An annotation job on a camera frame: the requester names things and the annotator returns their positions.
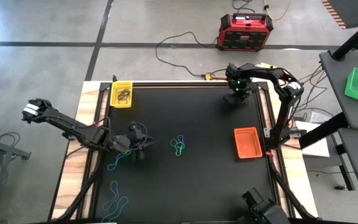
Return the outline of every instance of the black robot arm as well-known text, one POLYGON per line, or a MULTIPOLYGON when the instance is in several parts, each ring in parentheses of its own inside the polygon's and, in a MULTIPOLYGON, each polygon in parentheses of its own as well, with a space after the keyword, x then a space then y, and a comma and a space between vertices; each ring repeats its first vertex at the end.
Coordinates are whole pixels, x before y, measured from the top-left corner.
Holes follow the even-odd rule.
POLYGON ((258 90, 257 83, 252 82, 251 78, 270 80, 281 101, 277 123, 265 133, 268 139, 267 148, 277 148, 290 138, 288 124, 295 112, 295 103, 303 93, 303 84, 283 68, 260 68, 251 63, 236 67, 230 63, 226 69, 226 80, 234 93, 226 95, 224 99, 230 104, 245 103, 247 97, 258 90), (279 80, 283 80, 287 85, 280 86, 279 80))
POLYGON ((117 150, 119 152, 133 150, 138 159, 144 159, 144 148, 153 144, 152 137, 147 135, 147 130, 141 123, 132 122, 128 126, 127 133, 114 135, 111 131, 109 118, 104 118, 109 122, 101 126, 97 126, 97 124, 85 125, 59 112, 52 107, 48 100, 39 98, 29 100, 22 114, 24 121, 28 123, 49 123, 63 130, 62 135, 65 138, 77 138, 81 145, 91 150, 117 150), (144 134, 138 126, 142 126, 146 133, 144 134))

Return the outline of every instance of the red power station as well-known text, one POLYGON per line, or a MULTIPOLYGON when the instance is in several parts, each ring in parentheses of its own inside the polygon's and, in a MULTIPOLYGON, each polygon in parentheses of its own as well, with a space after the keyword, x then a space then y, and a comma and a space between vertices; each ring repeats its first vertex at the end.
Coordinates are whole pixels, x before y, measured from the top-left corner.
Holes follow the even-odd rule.
POLYGON ((266 14, 226 14, 221 18, 218 48, 257 52, 265 46, 272 30, 272 19, 266 14))

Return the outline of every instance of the concrete floor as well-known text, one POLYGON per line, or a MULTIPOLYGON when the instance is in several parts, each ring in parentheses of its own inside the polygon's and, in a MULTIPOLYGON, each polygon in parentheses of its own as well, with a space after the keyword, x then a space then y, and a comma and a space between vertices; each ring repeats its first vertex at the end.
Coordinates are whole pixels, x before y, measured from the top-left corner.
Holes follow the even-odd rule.
MULTIPOLYGON (((0 0, 0 41, 95 42, 107 2, 0 0)), ((268 2, 275 16, 287 3, 268 2)), ((262 12, 263 1, 248 6, 262 12)), ((192 30, 201 42, 209 43, 218 34, 220 17, 233 12, 231 0, 115 0, 103 42, 156 43, 192 30)), ((270 45, 341 45, 357 30, 340 29, 320 0, 292 1, 288 14, 273 24, 270 45)), ((188 36, 171 42, 195 41, 188 36)), ((195 73, 224 68, 229 62, 265 62, 285 67, 298 78, 317 68, 322 51, 158 50, 163 59, 187 65, 195 73)), ((17 131, 22 135, 17 147, 32 151, 30 160, 16 160, 9 166, 9 179, 0 189, 0 223, 47 219, 67 141, 51 125, 21 121, 21 111, 27 100, 38 97, 74 116, 92 52, 92 47, 0 47, 0 134, 17 131)), ((160 63, 151 48, 101 48, 92 80, 111 80, 113 75, 120 80, 196 79, 182 68, 160 63)), ((321 85, 329 90, 310 107, 340 112, 329 82, 321 85)), ((358 190, 333 190, 334 183, 343 182, 337 175, 313 174, 310 181, 320 217, 358 222, 358 190)))

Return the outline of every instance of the yellow bin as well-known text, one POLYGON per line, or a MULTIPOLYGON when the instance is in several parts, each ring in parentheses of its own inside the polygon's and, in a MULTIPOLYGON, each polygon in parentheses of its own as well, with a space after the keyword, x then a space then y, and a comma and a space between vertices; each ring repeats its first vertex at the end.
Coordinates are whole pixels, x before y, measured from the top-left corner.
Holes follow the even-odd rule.
POLYGON ((132 82, 113 82, 110 106, 130 108, 132 106, 132 82))

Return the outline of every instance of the orange tray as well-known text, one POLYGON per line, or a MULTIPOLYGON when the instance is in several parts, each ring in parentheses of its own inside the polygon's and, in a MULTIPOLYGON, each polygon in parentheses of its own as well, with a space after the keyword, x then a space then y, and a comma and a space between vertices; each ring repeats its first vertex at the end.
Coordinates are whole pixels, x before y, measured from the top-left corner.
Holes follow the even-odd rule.
POLYGON ((262 157, 256 128, 236 128, 234 130, 237 153, 240 159, 262 157))

